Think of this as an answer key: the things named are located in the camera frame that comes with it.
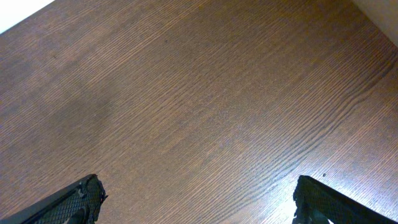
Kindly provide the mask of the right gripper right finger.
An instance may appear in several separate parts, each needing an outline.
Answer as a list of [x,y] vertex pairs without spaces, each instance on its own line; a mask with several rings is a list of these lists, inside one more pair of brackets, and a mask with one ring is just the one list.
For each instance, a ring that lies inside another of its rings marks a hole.
[[293,224],[397,224],[308,175],[298,178],[293,200]]

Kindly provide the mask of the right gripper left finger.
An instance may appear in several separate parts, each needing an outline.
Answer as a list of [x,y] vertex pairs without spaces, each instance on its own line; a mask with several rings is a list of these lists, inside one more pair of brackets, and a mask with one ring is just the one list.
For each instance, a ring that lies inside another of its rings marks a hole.
[[1,220],[2,224],[94,224],[107,195],[96,174]]

